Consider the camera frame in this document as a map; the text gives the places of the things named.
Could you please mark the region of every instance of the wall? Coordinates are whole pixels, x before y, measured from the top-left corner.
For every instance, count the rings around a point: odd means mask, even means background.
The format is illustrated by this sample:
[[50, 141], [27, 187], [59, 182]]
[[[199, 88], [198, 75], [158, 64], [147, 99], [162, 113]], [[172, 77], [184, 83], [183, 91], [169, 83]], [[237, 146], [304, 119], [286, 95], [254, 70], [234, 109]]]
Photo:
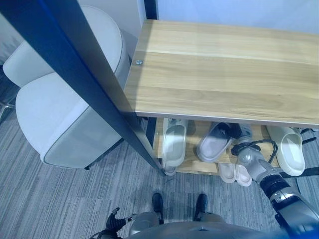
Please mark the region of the wall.
[[[96, 6], [108, 13], [122, 31], [127, 50], [132, 57], [144, 19], [144, 0], [78, 0], [80, 4]], [[23, 38], [0, 14], [0, 65], [20, 45]]]
[[157, 0], [161, 20], [319, 33], [318, 0]]

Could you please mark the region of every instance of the wooden shelf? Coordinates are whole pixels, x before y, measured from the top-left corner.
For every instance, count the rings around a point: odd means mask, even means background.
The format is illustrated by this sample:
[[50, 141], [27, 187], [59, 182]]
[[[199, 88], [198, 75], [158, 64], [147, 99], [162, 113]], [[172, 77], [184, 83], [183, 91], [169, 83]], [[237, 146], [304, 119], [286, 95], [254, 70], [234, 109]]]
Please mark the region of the wooden shelf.
[[318, 52], [316, 34], [146, 20], [125, 94], [138, 116], [319, 127]]
[[[202, 162], [196, 155], [196, 147], [210, 127], [211, 122], [208, 121], [189, 121], [186, 138], [186, 156], [183, 164], [177, 169], [178, 172], [218, 175], [216, 163]], [[158, 158], [161, 158], [162, 131], [163, 119], [157, 119], [153, 148]], [[270, 138], [266, 127], [263, 125], [252, 125], [252, 131], [253, 140]], [[273, 152], [272, 145], [270, 143], [262, 143], [259, 146], [261, 147], [263, 156], [268, 159]], [[217, 162], [235, 164], [236, 160], [237, 157], [232, 155], [230, 148], [228, 148]], [[274, 159], [273, 166], [279, 167], [276, 158]]]

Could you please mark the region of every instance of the screw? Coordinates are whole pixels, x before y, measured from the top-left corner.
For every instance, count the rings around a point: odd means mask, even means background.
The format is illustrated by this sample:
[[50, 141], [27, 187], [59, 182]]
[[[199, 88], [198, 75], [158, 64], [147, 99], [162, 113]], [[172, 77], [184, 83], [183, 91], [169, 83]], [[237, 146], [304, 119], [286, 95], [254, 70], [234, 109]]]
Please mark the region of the screw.
[[143, 64], [143, 60], [135, 60], [135, 63], [136, 63], [137, 65], [142, 65], [142, 64]]
[[279, 193], [275, 193], [274, 199], [276, 200], [276, 202], [279, 202], [281, 200], [281, 195]]

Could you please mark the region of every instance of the white chair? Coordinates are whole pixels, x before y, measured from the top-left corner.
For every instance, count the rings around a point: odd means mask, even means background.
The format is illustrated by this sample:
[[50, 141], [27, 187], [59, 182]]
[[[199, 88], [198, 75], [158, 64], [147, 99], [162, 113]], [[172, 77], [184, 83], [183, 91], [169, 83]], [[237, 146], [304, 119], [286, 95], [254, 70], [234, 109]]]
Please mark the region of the white chair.
[[[119, 28], [100, 9], [81, 7], [123, 89], [130, 64]], [[15, 50], [3, 71], [21, 87], [18, 122], [44, 163], [84, 168], [121, 139], [28, 43]]]

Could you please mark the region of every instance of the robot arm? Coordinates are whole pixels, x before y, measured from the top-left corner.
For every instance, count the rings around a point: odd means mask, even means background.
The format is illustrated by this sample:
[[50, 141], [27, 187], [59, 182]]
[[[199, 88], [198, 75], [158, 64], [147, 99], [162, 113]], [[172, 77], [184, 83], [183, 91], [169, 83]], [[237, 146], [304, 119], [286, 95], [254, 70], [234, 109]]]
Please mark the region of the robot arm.
[[[247, 144], [247, 137], [244, 139], [242, 144]], [[318, 212], [265, 161], [260, 151], [256, 147], [238, 148], [242, 150], [235, 153], [237, 163], [246, 167], [250, 176], [269, 198], [277, 212], [275, 218], [279, 225], [285, 228], [290, 236], [318, 230]]]

